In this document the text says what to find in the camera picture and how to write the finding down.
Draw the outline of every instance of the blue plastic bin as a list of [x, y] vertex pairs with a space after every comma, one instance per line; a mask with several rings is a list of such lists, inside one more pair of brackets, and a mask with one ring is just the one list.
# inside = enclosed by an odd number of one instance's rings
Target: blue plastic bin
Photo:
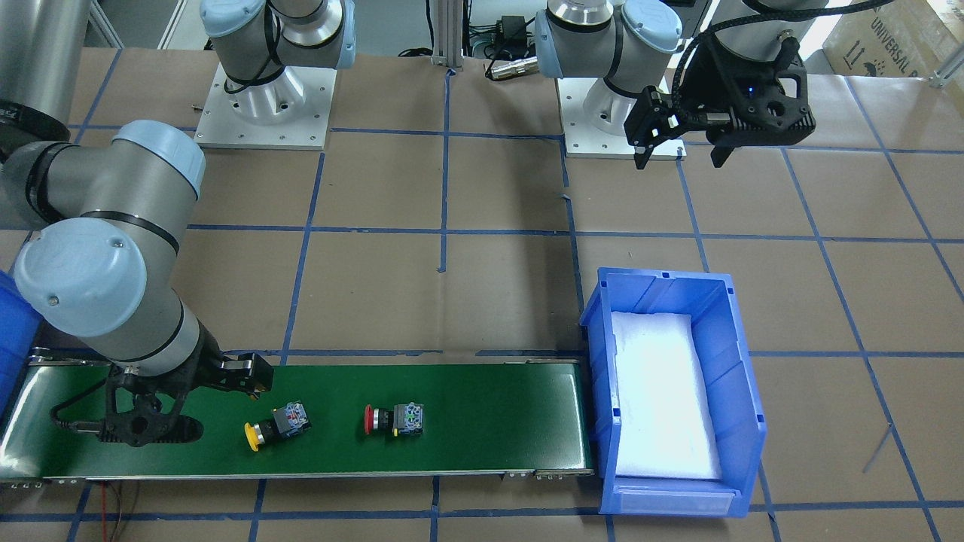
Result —
[[[707, 386], [722, 479], [616, 475], [622, 421], [613, 362], [613, 312], [673, 312], [692, 317], [693, 343]], [[589, 330], [595, 437], [603, 480], [600, 513], [746, 516], [763, 454], [766, 423], [731, 277], [604, 267], [580, 323]]]
[[15, 391], [40, 315], [20, 297], [13, 279], [0, 271], [0, 416]]

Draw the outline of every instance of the conveyor belt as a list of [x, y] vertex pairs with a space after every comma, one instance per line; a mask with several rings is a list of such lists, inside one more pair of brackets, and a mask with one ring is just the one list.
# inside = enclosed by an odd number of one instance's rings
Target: conveyor belt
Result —
[[[56, 428], [50, 408], [102, 378], [105, 367], [31, 367], [0, 448], [0, 479], [324, 477], [536, 472], [589, 474], [579, 367], [572, 363], [282, 366], [259, 401], [194, 391], [184, 414], [203, 437], [128, 447]], [[304, 402], [312, 428], [252, 452], [243, 425]], [[365, 404], [425, 405], [419, 437], [365, 436]], [[63, 412], [100, 419], [103, 394]]]

